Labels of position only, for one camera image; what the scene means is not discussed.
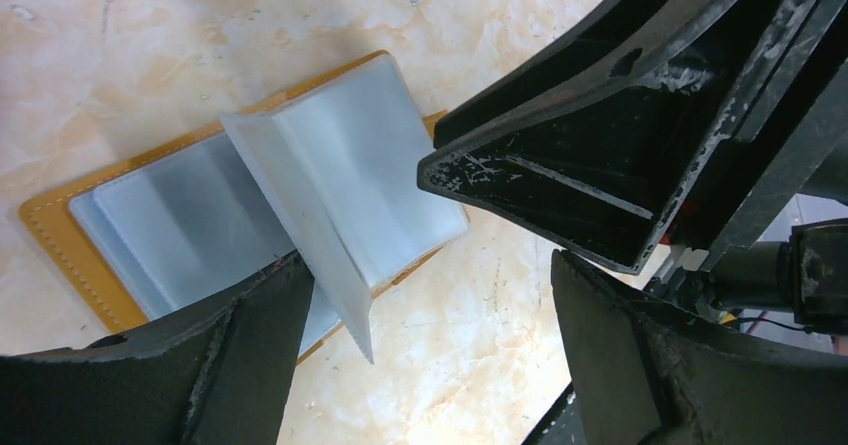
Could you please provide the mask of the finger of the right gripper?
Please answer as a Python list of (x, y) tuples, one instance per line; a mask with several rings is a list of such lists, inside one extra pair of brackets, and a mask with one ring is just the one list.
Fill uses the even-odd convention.
[(636, 274), (712, 266), (844, 163), (847, 0), (668, 0), (576, 76), (422, 159), (418, 184)]
[(434, 147), (439, 149), (576, 76), (622, 44), (667, 1), (602, 0), (550, 45), (439, 119)]

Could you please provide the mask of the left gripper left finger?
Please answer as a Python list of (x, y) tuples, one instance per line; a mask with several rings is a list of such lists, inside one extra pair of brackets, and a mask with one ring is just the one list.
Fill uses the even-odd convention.
[(5, 444), (273, 444), (314, 277), (292, 252), (81, 349), (1, 360)]

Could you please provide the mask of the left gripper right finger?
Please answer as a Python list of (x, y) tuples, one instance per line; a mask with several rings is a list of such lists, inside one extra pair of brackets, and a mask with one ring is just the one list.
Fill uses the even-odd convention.
[(750, 336), (551, 256), (552, 294), (591, 444), (843, 444), (847, 360)]

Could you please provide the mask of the yellow leather card holder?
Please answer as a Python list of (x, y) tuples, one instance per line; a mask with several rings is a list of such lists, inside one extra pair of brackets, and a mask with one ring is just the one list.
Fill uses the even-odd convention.
[(19, 216), (112, 332), (299, 252), (316, 278), (300, 342), (345, 327), (373, 355), (373, 299), (464, 234), (422, 191), (422, 116), (384, 50), (24, 202)]

